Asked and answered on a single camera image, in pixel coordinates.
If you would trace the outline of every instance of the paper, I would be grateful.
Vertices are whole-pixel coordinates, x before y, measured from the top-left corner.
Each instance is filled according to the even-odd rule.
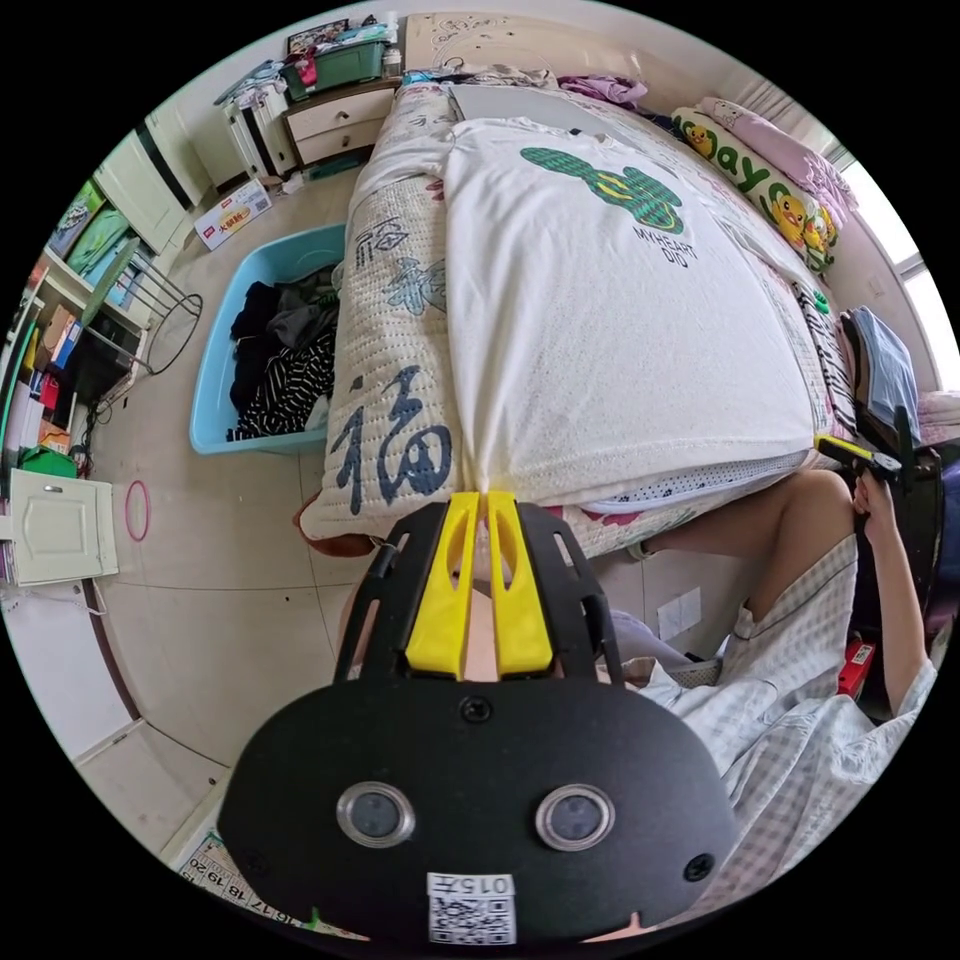
[[[679,600],[680,604],[680,631],[695,627],[701,619],[700,588],[694,587],[685,593]]]
[[[700,608],[700,588],[692,590],[670,600],[662,607],[657,608],[657,624],[660,628],[660,639],[669,643],[674,637],[695,627],[702,618]]]
[[[669,643],[678,633],[682,633],[679,600],[671,600],[657,608],[657,625],[660,628],[660,639],[665,643]]]

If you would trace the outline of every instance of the calendar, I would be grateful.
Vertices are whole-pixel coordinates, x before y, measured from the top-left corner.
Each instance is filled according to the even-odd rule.
[[[229,900],[237,906],[259,913],[261,916],[276,920],[277,923],[287,923],[294,927],[304,927],[325,933],[332,937],[345,937],[350,940],[363,940],[356,934],[348,933],[339,927],[332,927],[322,920],[313,920],[310,923],[301,923],[293,917],[274,910],[264,903],[250,889],[249,884],[240,875],[236,864],[223,844],[219,835],[210,831],[200,845],[181,864],[177,871],[185,880],[195,883],[214,896]]]

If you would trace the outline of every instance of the blanket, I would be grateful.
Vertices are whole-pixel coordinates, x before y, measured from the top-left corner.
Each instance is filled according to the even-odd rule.
[[[635,138],[638,148],[671,168],[701,201],[709,198],[714,218],[731,236],[753,243],[747,247],[741,242],[740,249],[768,299],[769,322],[779,325],[790,339],[815,432],[833,432],[836,421],[823,369],[790,284],[805,284],[811,291],[819,287],[782,236],[720,171],[703,164],[669,133],[621,107],[567,91],[550,95],[568,98],[619,125]],[[425,172],[422,162],[427,157],[442,163],[446,138],[458,119],[442,85],[417,83],[404,88],[357,181],[347,222],[323,485],[319,491],[305,491],[308,499],[297,516],[304,537],[320,549],[343,535],[386,536],[401,516],[431,499],[445,499],[465,489],[449,328],[445,300],[438,290],[446,266],[445,185],[438,174]],[[411,367],[417,369],[398,381],[398,375]],[[758,393],[753,396],[758,405],[769,403]],[[830,465],[813,451],[800,464],[805,468]],[[665,507],[652,502],[664,490],[672,490],[673,483],[664,490],[651,490],[629,511],[544,506],[570,525],[587,556],[597,556],[672,529],[777,479],[761,471],[747,485],[738,483],[731,491],[736,465],[730,468],[730,476],[713,468],[685,471],[684,488],[698,490],[699,495]],[[411,474],[413,481],[407,479]],[[650,464],[646,476],[656,474],[660,474],[659,465]],[[481,553],[484,538],[481,528]]]

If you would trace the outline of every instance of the drawer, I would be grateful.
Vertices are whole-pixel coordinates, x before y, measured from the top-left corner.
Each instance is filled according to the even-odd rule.
[[[341,100],[318,103],[308,110],[287,114],[293,139],[300,141],[318,133],[339,130],[341,127],[365,123],[368,120],[383,120],[393,106],[392,88],[369,90]]]
[[[357,147],[372,147],[377,142],[382,126],[382,117],[379,120],[367,120],[366,123],[352,123],[340,130],[328,130],[306,140],[298,140],[297,149],[306,166],[325,157],[356,150]]]

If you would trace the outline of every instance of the plastic storage box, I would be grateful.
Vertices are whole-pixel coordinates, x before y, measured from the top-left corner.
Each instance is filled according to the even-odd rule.
[[[268,284],[290,283],[328,264],[339,263],[343,259],[345,229],[346,224],[341,223],[283,237],[258,247],[240,264],[213,321],[197,374],[190,414],[190,445],[197,453],[296,454],[301,450],[323,449],[326,424],[305,433],[227,440],[227,430],[237,425],[237,410],[230,401],[236,367],[230,327],[243,309],[247,290],[255,280]]]
[[[287,93],[291,100],[305,100],[313,93],[339,87],[345,83],[362,83],[380,78],[380,63],[388,44],[384,40],[356,43],[342,50],[331,50],[314,57],[317,65],[316,82],[305,87],[297,68],[285,66],[280,72],[287,81]]]

